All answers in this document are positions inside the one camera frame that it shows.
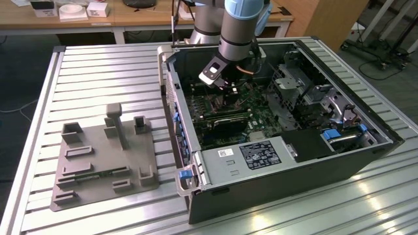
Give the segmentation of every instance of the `sticker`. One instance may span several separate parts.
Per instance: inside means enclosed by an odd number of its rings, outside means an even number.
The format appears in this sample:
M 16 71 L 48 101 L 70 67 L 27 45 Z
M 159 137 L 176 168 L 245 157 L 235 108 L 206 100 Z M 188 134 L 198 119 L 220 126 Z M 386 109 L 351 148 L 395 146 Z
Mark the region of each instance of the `sticker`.
M 282 163 L 270 141 L 241 146 L 239 149 L 251 170 Z
M 219 157 L 226 157 L 226 156 L 234 155 L 231 148 L 219 150 L 218 153 L 219 153 Z
M 98 25 L 112 25 L 112 23 L 91 23 L 92 26 L 98 26 Z

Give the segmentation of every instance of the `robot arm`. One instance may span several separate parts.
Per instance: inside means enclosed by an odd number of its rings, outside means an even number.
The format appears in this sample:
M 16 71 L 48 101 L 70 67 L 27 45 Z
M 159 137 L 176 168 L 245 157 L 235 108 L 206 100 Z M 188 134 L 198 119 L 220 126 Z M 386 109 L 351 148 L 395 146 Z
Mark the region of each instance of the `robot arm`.
M 199 78 L 210 87 L 223 89 L 231 84 L 220 74 L 231 67 L 235 70 L 239 61 L 247 58 L 251 41 L 266 26 L 271 4 L 269 0 L 199 0 L 199 3 L 191 43 L 219 42 L 219 53 Z

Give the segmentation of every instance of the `barcode sticker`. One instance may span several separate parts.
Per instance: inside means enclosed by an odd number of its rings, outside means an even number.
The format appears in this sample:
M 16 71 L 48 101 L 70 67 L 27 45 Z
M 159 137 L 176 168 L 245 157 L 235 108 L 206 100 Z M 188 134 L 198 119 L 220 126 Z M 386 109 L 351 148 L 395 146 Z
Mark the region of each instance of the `barcode sticker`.
M 226 157 L 226 156 L 234 155 L 234 152 L 233 152 L 231 148 L 219 150 L 218 153 L 219 153 L 219 157 Z

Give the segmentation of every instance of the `white label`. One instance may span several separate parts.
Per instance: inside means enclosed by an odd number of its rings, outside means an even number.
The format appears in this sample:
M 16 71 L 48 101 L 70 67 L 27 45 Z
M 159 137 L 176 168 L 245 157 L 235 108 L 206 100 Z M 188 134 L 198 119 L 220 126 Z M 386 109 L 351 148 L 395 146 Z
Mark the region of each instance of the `white label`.
M 231 148 L 219 150 L 218 153 L 219 153 L 219 157 L 226 157 L 226 156 L 234 155 L 234 152 L 233 152 Z
M 91 23 L 91 25 L 112 25 L 112 23 Z

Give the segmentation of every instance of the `wooden cabinet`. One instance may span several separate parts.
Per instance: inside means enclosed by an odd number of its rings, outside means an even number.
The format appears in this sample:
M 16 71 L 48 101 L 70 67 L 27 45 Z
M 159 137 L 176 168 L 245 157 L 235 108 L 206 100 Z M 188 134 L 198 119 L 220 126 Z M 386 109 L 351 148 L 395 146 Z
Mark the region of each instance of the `wooden cabinet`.
M 339 50 L 369 0 L 278 0 L 295 17 L 286 37 L 318 36 Z

